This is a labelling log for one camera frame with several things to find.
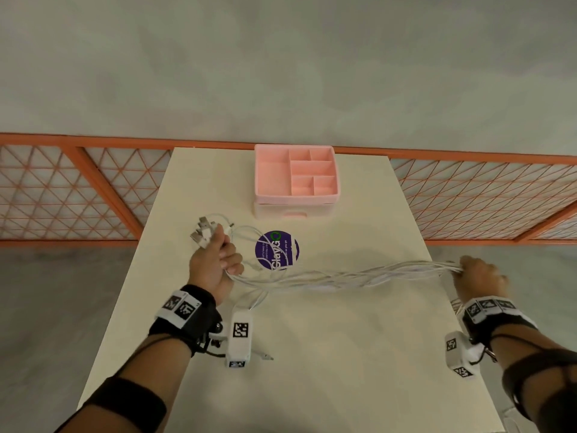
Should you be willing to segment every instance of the tangled cable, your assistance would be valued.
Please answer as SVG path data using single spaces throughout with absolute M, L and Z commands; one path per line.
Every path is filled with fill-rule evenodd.
M 254 240 L 254 238 L 243 235 L 242 232 L 250 231 L 257 234 L 256 243 L 263 243 L 270 246 L 271 251 L 280 252 L 284 255 L 285 261 L 289 261 L 285 251 L 273 244 L 268 237 L 253 226 L 242 225 L 234 226 L 230 221 L 219 213 L 206 216 L 217 216 L 224 219 L 227 225 L 232 226 L 231 242 L 238 239 Z M 270 269 L 263 267 L 260 263 L 267 264 Z M 256 290 L 259 295 L 251 303 L 249 308 L 254 308 L 261 304 L 271 292 L 295 291 L 299 289 L 306 290 L 341 290 L 341 289 L 359 289 L 365 287 L 378 286 L 392 279 L 421 279 L 429 276 L 440 274 L 444 271 L 460 273 L 461 267 L 455 263 L 438 263 L 427 261 L 413 261 L 391 264 L 389 266 L 373 267 L 357 272 L 342 271 L 322 271 L 311 270 L 299 273 L 291 273 L 287 267 L 274 267 L 272 263 L 264 258 L 246 260 L 244 262 L 259 273 L 258 276 L 229 275 L 232 280 L 246 287 L 251 287 L 253 291 L 243 296 L 250 296 Z

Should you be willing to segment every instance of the white cable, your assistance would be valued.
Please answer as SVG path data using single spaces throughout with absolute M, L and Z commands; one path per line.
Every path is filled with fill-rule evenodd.
M 226 220 L 231 225 L 226 216 L 214 213 L 209 216 L 218 216 Z M 285 261 L 288 262 L 287 254 L 281 247 L 271 243 L 269 238 L 253 226 L 242 225 L 236 226 L 231 232 L 231 242 L 236 239 L 253 240 L 239 233 L 242 230 L 250 230 L 257 234 L 256 243 L 263 243 L 270 246 L 272 252 L 280 252 L 284 255 Z M 258 262 L 266 262 L 270 269 L 259 268 Z M 396 263 L 388 266 L 373 267 L 358 272 L 341 272 L 341 271 L 321 271 L 312 270 L 299 273 L 290 273 L 287 267 L 273 267 L 272 263 L 264 258 L 255 258 L 245 262 L 246 265 L 255 269 L 258 276 L 246 275 L 229 275 L 235 282 L 254 289 L 243 294 L 239 300 L 250 297 L 255 291 L 260 291 L 258 296 L 252 301 L 249 309 L 261 304 L 270 292 L 295 291 L 301 289 L 307 290 L 341 290 L 341 289 L 359 289 L 364 287 L 374 287 L 386 283 L 392 279 L 421 279 L 435 274 L 441 274 L 445 271 L 460 273 L 461 267 L 455 263 L 438 263 L 426 261 L 414 261 Z

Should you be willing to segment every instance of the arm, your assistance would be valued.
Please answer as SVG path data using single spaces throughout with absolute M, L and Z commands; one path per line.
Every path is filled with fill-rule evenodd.
M 220 305 L 233 288 L 233 281 L 226 273 L 240 275 L 243 271 L 242 256 L 219 225 L 206 249 L 199 248 L 192 255 L 188 284 L 208 291 L 216 305 Z M 167 413 L 157 432 L 164 430 L 190 360 L 191 349 L 187 344 L 166 334 L 155 334 L 141 343 L 119 371 L 120 378 L 149 389 L 164 402 Z M 96 405 L 83 407 L 57 431 L 140 433 L 126 418 Z
M 463 256 L 460 263 L 463 273 L 453 275 L 453 278 L 459 299 L 464 304 L 470 299 L 484 296 L 509 297 L 507 291 L 509 280 L 506 276 L 501 276 L 493 264 L 469 256 Z M 523 325 L 502 325 L 494 330 L 493 337 L 499 334 L 520 337 L 529 342 L 524 343 L 505 337 L 493 339 L 491 347 L 504 370 L 519 360 L 539 352 L 540 349 L 531 346 L 532 343 L 541 347 L 541 350 L 563 348 L 539 331 Z M 566 370 L 568 380 L 577 382 L 577 366 L 568 367 Z M 531 420 L 536 422 L 544 403 L 565 386 L 566 380 L 559 367 L 550 368 L 528 378 L 523 386 L 523 404 Z

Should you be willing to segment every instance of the left hand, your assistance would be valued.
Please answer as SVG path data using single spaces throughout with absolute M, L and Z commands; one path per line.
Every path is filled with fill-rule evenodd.
M 242 255 L 218 225 L 206 249 L 199 247 L 189 263 L 188 284 L 198 286 L 211 293 L 216 305 L 220 305 L 233 289 L 231 275 L 241 275 L 245 267 Z

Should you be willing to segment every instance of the orange metal frame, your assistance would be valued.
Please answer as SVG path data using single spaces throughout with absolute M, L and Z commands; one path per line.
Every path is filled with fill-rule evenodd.
M 57 146 L 81 171 L 97 193 L 109 204 L 110 208 L 126 225 L 130 232 L 139 239 L 142 225 L 134 217 L 126 204 L 100 173 L 96 164 L 84 148 L 130 148 L 130 149 L 173 149 L 175 147 L 197 147 L 209 149 L 253 150 L 255 143 L 232 143 L 228 141 L 196 140 L 157 140 L 153 138 L 119 138 L 89 137 L 47 134 L 14 134 L 0 133 L 0 144 Z M 349 155 L 379 155 L 390 159 L 416 159 L 433 161 L 476 161 L 525 164 L 564 164 L 577 166 L 577 156 L 561 155 L 525 155 L 520 153 L 487 153 L 487 152 L 453 152 L 411 149 L 384 149 L 368 147 L 335 146 L 336 153 Z M 577 214 L 577 201 L 555 213 L 538 225 L 523 232 L 513 240 L 426 240 L 428 245 L 520 245 L 520 244 L 577 244 L 577 240 L 535 240 L 535 238 L 553 228 L 555 225 Z M 107 240 L 62 240 L 62 241 L 0 241 L 0 246 L 11 245 L 100 245 L 100 246 L 133 246 L 137 241 Z

